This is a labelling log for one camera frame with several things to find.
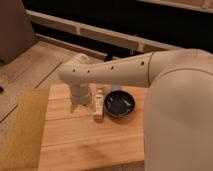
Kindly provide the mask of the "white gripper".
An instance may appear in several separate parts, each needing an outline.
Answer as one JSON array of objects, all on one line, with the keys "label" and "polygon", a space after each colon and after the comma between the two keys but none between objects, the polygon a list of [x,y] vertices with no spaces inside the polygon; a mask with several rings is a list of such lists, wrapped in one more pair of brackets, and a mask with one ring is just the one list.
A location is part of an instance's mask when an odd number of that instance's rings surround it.
[{"label": "white gripper", "polygon": [[70,98],[73,104],[70,106],[70,113],[73,114],[77,105],[88,105],[91,102],[91,89],[87,83],[70,86]]}]

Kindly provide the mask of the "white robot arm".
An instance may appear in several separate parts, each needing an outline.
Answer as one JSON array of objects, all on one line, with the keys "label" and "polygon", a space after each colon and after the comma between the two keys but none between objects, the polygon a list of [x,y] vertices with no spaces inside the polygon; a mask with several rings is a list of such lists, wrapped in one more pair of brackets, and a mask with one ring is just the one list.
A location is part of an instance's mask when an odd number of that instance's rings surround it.
[{"label": "white robot arm", "polygon": [[62,65],[75,103],[87,83],[146,87],[146,171],[213,171],[213,54],[200,49],[151,52],[90,64],[78,54]]}]

